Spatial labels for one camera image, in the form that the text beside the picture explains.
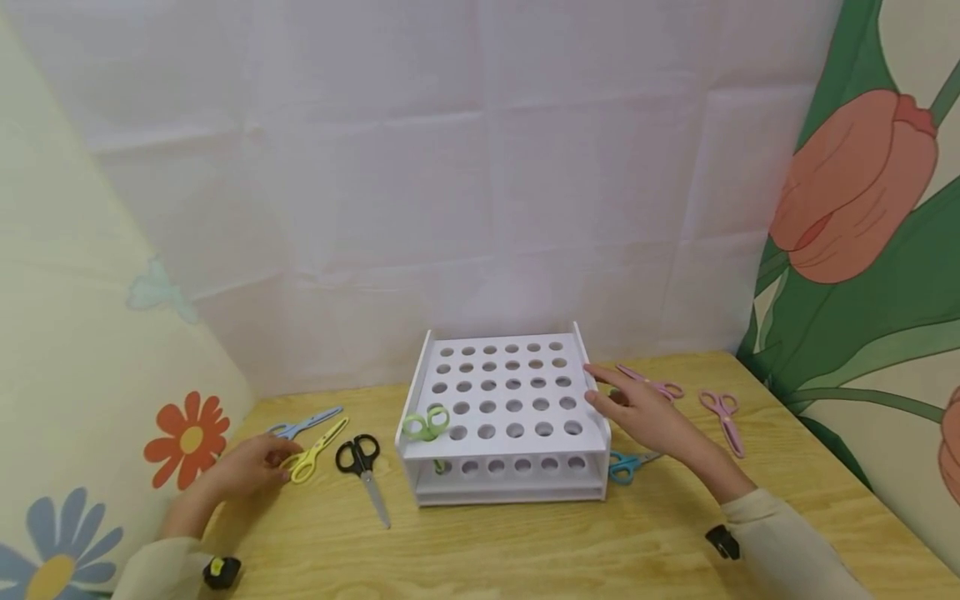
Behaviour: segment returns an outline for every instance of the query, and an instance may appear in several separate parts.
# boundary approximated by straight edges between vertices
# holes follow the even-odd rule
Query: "white rack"
[[[395,439],[417,503],[604,499],[610,425],[584,401],[597,389],[587,361],[576,323],[462,340],[428,331]],[[433,442],[405,436],[403,420],[435,404],[450,413],[446,431]]]

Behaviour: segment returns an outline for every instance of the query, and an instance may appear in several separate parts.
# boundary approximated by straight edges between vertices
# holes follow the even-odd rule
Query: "white backdrop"
[[[732,348],[840,0],[0,0],[262,395]]]

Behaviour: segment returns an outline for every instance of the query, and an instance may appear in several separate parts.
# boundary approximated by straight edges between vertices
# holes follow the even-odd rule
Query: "flower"
[[[913,210],[937,164],[930,111],[875,89],[838,108],[794,155],[770,235],[801,275],[863,273]]]
[[[230,427],[230,419],[220,415],[220,398],[211,396],[200,408],[200,392],[186,395],[184,412],[175,404],[167,404],[156,413],[156,425],[169,438],[156,438],[143,448],[143,457],[151,463],[166,461],[154,475],[154,488],[160,488],[180,467],[177,487],[186,490],[197,475],[217,462],[217,455],[227,447],[222,435]]]
[[[100,538],[97,535],[107,508],[96,504],[84,515],[86,488],[67,495],[57,521],[53,498],[40,498],[27,510],[27,531],[40,557],[34,566],[13,548],[0,544],[0,580],[13,582],[0,590],[0,600],[90,600],[92,596],[71,585],[105,584],[116,573],[114,563],[94,563],[123,538],[117,527]]]
[[[953,390],[944,418],[940,421],[940,476],[947,491],[960,504],[960,388]]]

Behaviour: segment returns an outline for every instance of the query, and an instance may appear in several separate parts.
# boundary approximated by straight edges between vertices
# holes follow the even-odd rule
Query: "sleeve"
[[[195,600],[209,562],[193,538],[155,541],[127,563],[113,600]]]
[[[768,491],[755,490],[721,509],[747,566],[775,597],[873,598],[833,547],[797,511]]]

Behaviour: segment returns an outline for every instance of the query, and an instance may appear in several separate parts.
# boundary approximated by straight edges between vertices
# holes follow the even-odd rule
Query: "wooden table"
[[[816,527],[877,598],[960,598],[960,582],[731,356],[684,354],[629,365],[676,381],[678,408],[723,443],[701,387],[736,394],[742,467]],[[704,533],[722,515],[680,464],[663,459],[606,502],[419,510],[393,439],[407,386],[285,396],[258,404],[234,440],[343,405],[347,430],[313,478],[273,497],[226,505],[207,530],[212,552],[244,561],[235,600],[315,598],[760,598],[742,562]],[[301,434],[304,447],[327,427]],[[384,530],[360,481],[333,465],[361,432],[383,443],[375,478],[393,528]],[[640,451],[613,426],[613,447]]]

